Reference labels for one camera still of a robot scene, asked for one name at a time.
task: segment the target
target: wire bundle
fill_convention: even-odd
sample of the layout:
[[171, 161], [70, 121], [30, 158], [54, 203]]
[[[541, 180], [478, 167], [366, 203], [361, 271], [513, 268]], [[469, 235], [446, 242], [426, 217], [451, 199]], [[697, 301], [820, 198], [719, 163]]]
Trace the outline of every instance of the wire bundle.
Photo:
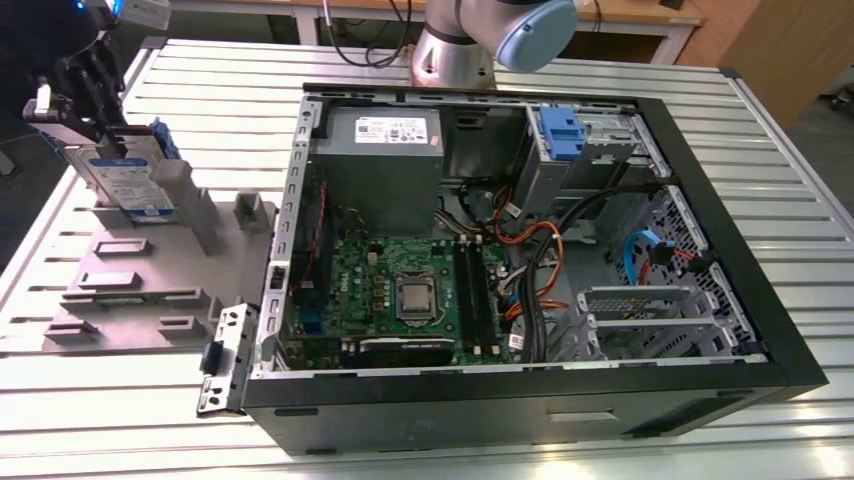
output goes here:
[[[377, 69], [383, 69], [390, 67], [395, 63], [395, 60], [398, 59], [398, 57], [401, 56], [401, 52], [403, 51], [403, 47], [406, 46], [407, 37], [410, 36], [410, 28], [413, 26], [413, 0], [407, 0], [406, 2], [407, 3], [406, 19], [403, 19], [403, 16], [401, 15], [401, 10], [398, 10], [398, 5], [395, 5], [395, 1], [389, 0], [389, 3], [391, 4], [391, 8], [395, 11], [398, 20], [403, 22], [403, 33], [401, 34], [401, 41], [398, 42], [398, 47], [395, 48], [395, 51], [387, 57], [383, 57], [379, 60], [371, 60], [371, 51], [374, 50], [374, 47], [369, 47], [365, 51], [365, 63], [362, 63], [353, 60], [350, 57], [347, 57], [347, 55], [342, 51], [341, 46], [338, 45], [338, 41], [335, 40], [335, 32], [333, 31], [333, 15], [330, 14], [330, 0], [323, 0], [323, 17], [326, 19], [326, 28], [330, 33], [330, 42], [333, 43], [333, 47], [335, 48], [335, 51], [338, 52], [339, 57], [342, 57], [342, 60], [345, 60], [345, 62], [347, 62], [354, 67], [371, 67]], [[383, 30], [386, 29], [387, 26], [389, 24], [386, 23], [383, 25]]]

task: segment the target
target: metal table surface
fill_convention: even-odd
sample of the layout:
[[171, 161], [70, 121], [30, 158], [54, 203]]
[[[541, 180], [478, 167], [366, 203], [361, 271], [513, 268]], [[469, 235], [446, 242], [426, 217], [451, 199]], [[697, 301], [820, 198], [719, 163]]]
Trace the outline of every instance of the metal table surface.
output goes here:
[[[749, 90], [714, 69], [582, 61], [497, 76], [509, 90], [665, 100], [830, 385], [678, 438], [291, 457], [248, 417], [195, 418], [195, 352], [11, 354], [0, 360], [0, 475], [854, 476], [853, 222]], [[140, 51], [127, 79], [128, 121], [159, 115], [168, 123], [214, 198], [256, 190], [278, 201], [303, 82], [406, 84], [407, 69], [350, 67], [323, 47], [170, 40]], [[68, 172], [0, 278], [6, 350], [42, 342], [99, 226], [92, 201]]]

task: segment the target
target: orange wire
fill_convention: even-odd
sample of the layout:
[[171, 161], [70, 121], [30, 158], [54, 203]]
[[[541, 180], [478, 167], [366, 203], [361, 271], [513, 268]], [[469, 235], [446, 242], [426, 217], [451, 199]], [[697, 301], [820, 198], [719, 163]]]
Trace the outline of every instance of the orange wire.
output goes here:
[[[570, 308], [570, 304], [569, 303], [563, 303], [563, 302], [554, 302], [551, 300], [547, 300], [545, 302], [541, 303], [541, 306], [546, 309], [549, 308]], [[507, 319], [507, 321], [513, 321], [517, 319], [517, 317], [519, 317], [519, 315], [522, 315], [522, 307], [519, 306], [519, 304], [514, 304], [514, 306], [510, 308], [510, 310], [507, 310], [507, 313], [505, 314], [505, 318]]]
[[686, 260], [693, 260], [694, 259], [694, 254], [686, 252], [685, 250], [675, 249], [674, 253], [677, 255], [679, 255], [682, 258], [685, 258]]
[[653, 261], [647, 258], [646, 262], [643, 262], [643, 267], [641, 267], [641, 277], [638, 279], [638, 285], [646, 284], [646, 276], [650, 273], [651, 268], [653, 268]]

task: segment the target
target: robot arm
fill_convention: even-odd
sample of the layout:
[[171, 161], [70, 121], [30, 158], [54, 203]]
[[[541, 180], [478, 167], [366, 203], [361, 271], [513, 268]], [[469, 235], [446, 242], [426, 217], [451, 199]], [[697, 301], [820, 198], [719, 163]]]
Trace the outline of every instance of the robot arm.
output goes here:
[[566, 47], [577, 24], [573, 0], [433, 0], [413, 81], [494, 88], [493, 58], [511, 71], [539, 70]]

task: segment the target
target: metal bracket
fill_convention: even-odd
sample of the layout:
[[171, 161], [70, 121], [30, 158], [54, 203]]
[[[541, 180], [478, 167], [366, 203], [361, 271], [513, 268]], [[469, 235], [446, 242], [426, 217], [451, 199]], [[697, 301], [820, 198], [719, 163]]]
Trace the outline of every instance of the metal bracket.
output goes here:
[[216, 335], [202, 357], [204, 382], [196, 417], [243, 416], [243, 391], [251, 368], [258, 307], [243, 303], [223, 309]]

